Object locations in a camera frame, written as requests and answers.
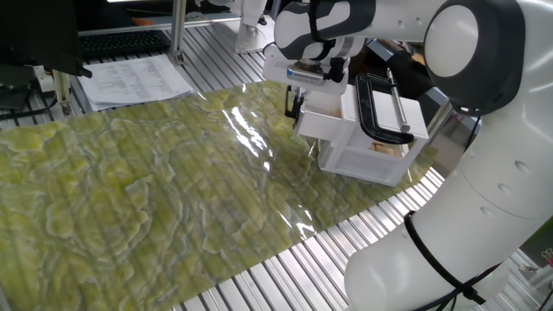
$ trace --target green fabric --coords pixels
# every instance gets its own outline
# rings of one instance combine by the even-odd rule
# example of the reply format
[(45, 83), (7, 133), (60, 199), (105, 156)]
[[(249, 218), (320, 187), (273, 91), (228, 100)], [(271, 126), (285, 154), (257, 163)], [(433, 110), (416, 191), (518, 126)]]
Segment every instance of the green fabric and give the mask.
[(162, 310), (414, 183), (317, 167), (265, 81), (0, 134), (0, 283), (14, 310)]

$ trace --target paper document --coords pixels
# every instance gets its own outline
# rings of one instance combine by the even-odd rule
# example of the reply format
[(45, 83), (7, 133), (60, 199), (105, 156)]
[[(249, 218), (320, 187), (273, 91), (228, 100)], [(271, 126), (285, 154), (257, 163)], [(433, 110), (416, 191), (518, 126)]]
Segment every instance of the paper document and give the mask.
[(140, 104), (192, 91), (167, 55), (85, 66), (92, 78), (79, 77), (93, 110)]

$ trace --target keyboard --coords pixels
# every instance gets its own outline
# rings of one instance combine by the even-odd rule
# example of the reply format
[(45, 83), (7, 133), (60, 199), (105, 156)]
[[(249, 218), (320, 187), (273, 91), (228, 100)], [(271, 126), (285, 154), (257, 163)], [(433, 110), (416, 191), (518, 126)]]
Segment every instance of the keyboard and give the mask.
[(80, 46), (85, 59), (155, 52), (168, 48), (170, 42), (161, 30), (82, 35), (80, 37)]

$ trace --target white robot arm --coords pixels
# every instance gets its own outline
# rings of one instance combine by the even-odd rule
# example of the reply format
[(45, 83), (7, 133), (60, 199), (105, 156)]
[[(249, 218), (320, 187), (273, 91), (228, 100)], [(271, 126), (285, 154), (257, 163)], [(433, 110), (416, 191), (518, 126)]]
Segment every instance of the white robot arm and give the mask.
[[(410, 217), (432, 257), (464, 283), (553, 215), (552, 29), (550, 0), (292, 3), (276, 20), (264, 75), (295, 86), (300, 101), (306, 90), (341, 94), (347, 57), (365, 38), (425, 41), (435, 84), (457, 111), (483, 116), (457, 169)], [(455, 290), (414, 240), (401, 225), (351, 257), (351, 310), (413, 310)], [(474, 287), (483, 299), (497, 292)]]

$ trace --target white box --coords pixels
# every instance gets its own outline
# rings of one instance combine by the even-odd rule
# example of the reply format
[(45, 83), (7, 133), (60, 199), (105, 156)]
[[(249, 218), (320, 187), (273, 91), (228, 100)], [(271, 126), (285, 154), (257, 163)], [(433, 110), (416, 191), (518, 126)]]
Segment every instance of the white box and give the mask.
[[(391, 95), (374, 92), (378, 125), (399, 131)], [(319, 167), (322, 170), (396, 186), (407, 168), (428, 141), (429, 136), (419, 103), (401, 98), (407, 124), (415, 142), (408, 145), (389, 145), (375, 142), (359, 125), (359, 108), (354, 86), (347, 86), (341, 97), (313, 92), (303, 103), (296, 134), (319, 138)], [(394, 155), (377, 151), (393, 152)]]

